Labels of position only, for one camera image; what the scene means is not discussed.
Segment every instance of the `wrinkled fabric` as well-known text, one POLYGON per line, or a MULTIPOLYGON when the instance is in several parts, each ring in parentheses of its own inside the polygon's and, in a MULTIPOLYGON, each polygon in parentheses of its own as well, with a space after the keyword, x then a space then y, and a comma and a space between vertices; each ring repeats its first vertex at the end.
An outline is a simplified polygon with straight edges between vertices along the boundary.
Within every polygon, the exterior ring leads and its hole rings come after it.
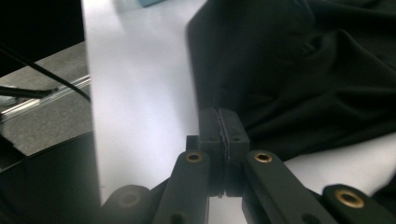
POLYGON ((396 131, 395 1, 212 0, 188 40, 199 108, 236 111, 253 149, 285 161, 396 131))

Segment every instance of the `screw hole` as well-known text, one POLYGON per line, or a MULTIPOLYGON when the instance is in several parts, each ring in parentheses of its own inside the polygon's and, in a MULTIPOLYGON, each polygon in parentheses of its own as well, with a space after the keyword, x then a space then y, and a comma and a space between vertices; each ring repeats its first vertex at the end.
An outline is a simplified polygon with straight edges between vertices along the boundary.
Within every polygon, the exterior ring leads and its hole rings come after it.
POLYGON ((257 153, 254 156, 254 158, 256 159, 256 161, 259 161, 259 162, 271 162, 272 161, 272 157, 270 155, 262 153, 262 152, 257 153))
POLYGON ((335 198, 344 205, 352 208, 364 207, 363 199, 351 190, 339 189, 335 192, 335 198))

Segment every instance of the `black wire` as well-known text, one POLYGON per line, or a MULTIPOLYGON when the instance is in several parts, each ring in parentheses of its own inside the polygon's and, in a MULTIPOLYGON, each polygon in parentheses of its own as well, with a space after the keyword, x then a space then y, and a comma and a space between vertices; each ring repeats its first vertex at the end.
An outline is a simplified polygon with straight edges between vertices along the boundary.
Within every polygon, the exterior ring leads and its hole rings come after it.
POLYGON ((73 91, 75 91, 76 93, 80 94, 82 97, 84 97, 88 102, 91 102, 91 98, 90 96, 88 96, 85 92, 83 92, 82 90, 80 90, 79 88, 77 88, 75 85, 71 84, 70 82, 64 80, 61 77, 56 76, 55 74, 51 73, 49 70, 41 67, 40 65, 31 62, 30 60, 24 58, 23 56, 21 56, 19 53, 17 53, 15 50, 7 47, 4 43, 0 42, 0 52, 3 52, 4 54, 6 54, 8 57, 14 59, 15 61, 24 64, 26 66, 30 66, 33 69, 35 69, 37 72, 50 77, 52 79, 54 79, 57 82, 60 82, 62 84, 64 84, 66 87, 72 89, 73 91))

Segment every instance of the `white surface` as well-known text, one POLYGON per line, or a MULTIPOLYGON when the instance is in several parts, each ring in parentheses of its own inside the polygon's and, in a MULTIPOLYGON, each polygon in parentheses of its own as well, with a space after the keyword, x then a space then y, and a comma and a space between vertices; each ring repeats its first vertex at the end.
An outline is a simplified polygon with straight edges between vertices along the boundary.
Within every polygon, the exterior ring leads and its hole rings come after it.
MULTIPOLYGON (((203 2, 83 0, 103 202, 127 184, 160 184, 198 134, 185 26, 203 2)), ((316 192, 343 183, 371 194, 396 171, 396 134, 287 165, 316 192)), ((212 198, 209 223, 246 223, 241 199, 212 198)))

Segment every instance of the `brass grommet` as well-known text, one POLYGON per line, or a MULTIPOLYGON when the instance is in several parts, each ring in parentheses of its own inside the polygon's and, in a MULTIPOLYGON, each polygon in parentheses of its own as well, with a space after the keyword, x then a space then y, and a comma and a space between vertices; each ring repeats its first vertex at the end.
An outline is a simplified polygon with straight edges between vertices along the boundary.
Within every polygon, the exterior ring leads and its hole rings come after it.
POLYGON ((258 152, 256 153, 256 155, 254 155, 254 159, 256 159, 256 161, 262 162, 262 163, 267 163, 267 162, 271 162, 272 161, 272 156, 263 153, 263 152, 258 152))
POLYGON ((119 204, 121 207, 133 207, 140 203, 140 195, 136 192, 130 191, 119 198, 119 204))
POLYGON ((188 162, 200 162, 202 160, 202 155, 199 152, 191 152, 186 155, 186 160, 188 162))
POLYGON ((335 191, 335 198, 344 205, 352 208, 363 208, 364 200, 348 189, 338 189, 335 191))

